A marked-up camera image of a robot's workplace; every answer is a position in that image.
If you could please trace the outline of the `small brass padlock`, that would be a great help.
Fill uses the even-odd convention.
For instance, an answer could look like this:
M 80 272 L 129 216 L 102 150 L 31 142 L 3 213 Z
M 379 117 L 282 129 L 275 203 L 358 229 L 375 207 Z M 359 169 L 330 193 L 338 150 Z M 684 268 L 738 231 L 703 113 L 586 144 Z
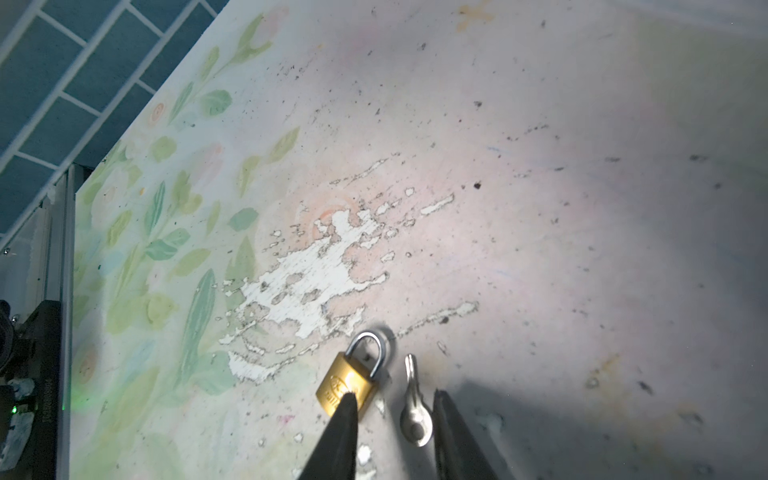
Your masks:
M 378 350 L 371 366 L 355 356 L 357 347 L 368 340 L 373 342 Z M 336 355 L 316 391 L 316 398 L 325 413 L 333 416 L 343 397 L 351 393 L 356 398 L 358 417 L 361 418 L 378 389 L 379 373 L 386 360 L 387 345 L 377 332 L 364 330 L 358 333 L 346 350 Z

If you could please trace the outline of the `small silver key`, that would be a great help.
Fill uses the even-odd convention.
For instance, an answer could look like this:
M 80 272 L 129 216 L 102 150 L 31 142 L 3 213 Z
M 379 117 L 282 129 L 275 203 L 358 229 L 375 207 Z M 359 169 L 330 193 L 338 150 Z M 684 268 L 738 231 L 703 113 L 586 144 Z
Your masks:
M 400 431 L 406 441 L 422 448 L 429 443 L 433 435 L 432 415 L 420 391 L 415 355 L 407 354 L 404 365 L 407 385 L 404 407 L 400 415 Z

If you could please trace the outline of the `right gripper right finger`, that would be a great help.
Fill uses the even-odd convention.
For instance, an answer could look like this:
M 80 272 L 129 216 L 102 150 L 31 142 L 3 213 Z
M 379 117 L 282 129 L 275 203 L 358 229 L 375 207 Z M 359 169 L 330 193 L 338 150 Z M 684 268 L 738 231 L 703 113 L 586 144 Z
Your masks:
M 447 391 L 433 396 L 433 437 L 441 480 L 497 479 L 490 462 Z

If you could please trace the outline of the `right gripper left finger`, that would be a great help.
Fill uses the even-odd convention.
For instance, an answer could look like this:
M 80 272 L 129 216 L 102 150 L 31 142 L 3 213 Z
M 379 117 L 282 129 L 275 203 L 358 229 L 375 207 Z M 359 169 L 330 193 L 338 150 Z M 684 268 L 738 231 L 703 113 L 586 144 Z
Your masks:
M 298 479 L 354 480 L 357 441 L 357 399 L 353 393 L 346 393 Z

